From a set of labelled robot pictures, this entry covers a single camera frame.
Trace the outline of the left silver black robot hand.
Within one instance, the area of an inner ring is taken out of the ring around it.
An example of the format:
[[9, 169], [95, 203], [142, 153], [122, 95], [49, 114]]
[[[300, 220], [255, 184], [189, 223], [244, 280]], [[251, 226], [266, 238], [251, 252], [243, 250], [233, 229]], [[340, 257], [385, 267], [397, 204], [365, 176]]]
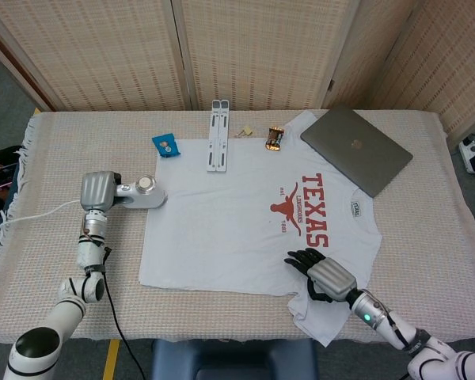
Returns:
[[114, 204], [116, 187], [121, 184], [121, 175], [113, 171], [87, 173], [82, 178], [80, 204], [84, 211], [106, 212]]

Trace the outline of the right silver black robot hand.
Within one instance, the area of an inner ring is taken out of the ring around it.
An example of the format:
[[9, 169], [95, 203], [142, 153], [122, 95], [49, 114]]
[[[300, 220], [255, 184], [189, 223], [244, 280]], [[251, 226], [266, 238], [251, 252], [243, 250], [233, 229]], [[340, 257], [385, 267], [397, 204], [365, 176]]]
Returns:
[[307, 278], [310, 298], [321, 302], [347, 302], [352, 306], [362, 294], [356, 278], [342, 265], [313, 248], [288, 251], [284, 262]]

